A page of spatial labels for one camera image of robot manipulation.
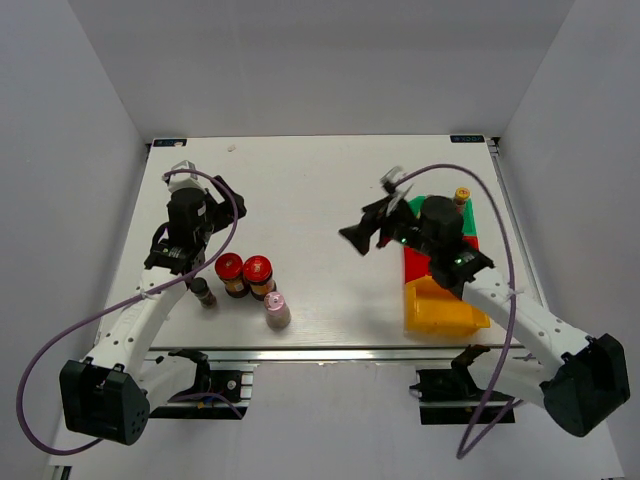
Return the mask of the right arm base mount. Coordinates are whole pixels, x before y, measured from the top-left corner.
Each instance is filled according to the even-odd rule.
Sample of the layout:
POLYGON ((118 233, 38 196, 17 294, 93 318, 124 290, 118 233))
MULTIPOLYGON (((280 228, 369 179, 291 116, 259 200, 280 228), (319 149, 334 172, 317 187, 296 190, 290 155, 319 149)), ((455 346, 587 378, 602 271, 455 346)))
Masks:
POLYGON ((484 391, 471 379, 468 367, 477 357, 488 352, 488 347, 471 345, 447 367, 416 371, 416 382, 409 387, 409 392, 419 402, 420 422, 423 426, 469 423, 480 405, 484 391))

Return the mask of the red lid jar front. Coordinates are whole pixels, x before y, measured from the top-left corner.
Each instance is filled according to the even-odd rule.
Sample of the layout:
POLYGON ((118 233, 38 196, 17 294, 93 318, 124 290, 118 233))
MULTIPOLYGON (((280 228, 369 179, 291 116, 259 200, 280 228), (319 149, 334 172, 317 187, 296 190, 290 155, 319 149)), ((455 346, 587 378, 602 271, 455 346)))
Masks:
POLYGON ((263 301, 267 294, 277 290, 272 264, 265 256, 249 257, 243 265, 243 276, 256 300, 263 301))

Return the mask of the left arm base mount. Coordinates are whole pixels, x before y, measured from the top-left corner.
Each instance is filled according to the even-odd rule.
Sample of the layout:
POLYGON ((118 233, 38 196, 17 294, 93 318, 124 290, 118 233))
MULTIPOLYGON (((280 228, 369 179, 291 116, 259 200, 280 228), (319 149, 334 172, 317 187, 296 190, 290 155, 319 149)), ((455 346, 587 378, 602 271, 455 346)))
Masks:
POLYGON ((196 378, 188 389, 150 413, 153 419, 241 420, 252 396, 254 365, 214 360, 192 349, 156 355, 147 363, 161 365, 165 360, 189 360, 196 365, 196 378))

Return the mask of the red lid jar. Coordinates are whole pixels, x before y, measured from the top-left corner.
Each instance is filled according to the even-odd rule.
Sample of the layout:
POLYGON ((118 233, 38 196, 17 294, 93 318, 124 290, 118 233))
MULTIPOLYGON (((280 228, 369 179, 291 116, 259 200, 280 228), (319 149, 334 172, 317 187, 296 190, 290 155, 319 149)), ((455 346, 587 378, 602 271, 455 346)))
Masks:
POLYGON ((216 275, 223 282, 226 293, 232 298, 242 298, 249 294, 243 266, 242 258, 232 252, 220 255, 215 261, 216 275))
POLYGON ((265 256, 249 257, 243 265, 243 276, 256 300, 263 301, 267 294, 277 290, 272 264, 265 256))

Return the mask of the yellow cap sauce bottle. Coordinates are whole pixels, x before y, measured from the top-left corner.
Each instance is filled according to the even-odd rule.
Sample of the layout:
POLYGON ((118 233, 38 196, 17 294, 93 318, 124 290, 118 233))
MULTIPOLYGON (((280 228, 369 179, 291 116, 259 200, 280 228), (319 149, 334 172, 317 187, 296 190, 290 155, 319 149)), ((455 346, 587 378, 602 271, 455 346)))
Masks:
POLYGON ((471 191, 466 187, 456 189, 453 196, 453 203, 459 213, 463 213, 471 197, 471 191))

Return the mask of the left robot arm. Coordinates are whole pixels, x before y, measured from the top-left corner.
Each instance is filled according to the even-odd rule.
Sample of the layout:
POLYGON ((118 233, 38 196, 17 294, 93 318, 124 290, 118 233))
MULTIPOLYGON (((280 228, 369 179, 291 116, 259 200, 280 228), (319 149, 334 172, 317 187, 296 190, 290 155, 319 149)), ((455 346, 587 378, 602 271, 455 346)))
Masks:
POLYGON ((211 178, 216 201, 192 169, 167 172, 168 220, 154 234, 132 304, 121 308, 110 330, 81 360, 69 360, 59 375, 68 430, 100 440, 134 444, 150 415, 175 397, 205 396, 211 387, 207 356, 179 349, 152 366, 145 358, 174 306, 198 288, 196 276, 211 264, 212 235, 236 229, 246 214, 244 199, 221 176, 211 178))

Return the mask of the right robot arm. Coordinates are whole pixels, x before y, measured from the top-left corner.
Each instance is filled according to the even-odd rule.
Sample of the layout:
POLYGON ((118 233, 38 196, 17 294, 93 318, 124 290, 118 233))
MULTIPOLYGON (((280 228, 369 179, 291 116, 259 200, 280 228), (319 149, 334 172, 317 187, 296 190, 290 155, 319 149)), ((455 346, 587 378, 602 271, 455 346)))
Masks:
POLYGON ((630 398, 625 352, 609 334, 595 338, 510 286, 494 262, 463 236, 452 199, 432 195, 413 213, 400 192, 362 209, 339 234, 366 255, 373 235, 426 255, 436 284, 487 314, 524 345, 530 361, 486 347, 466 348, 451 363, 451 384, 472 399, 495 389, 544 409, 567 433, 584 437, 630 398))

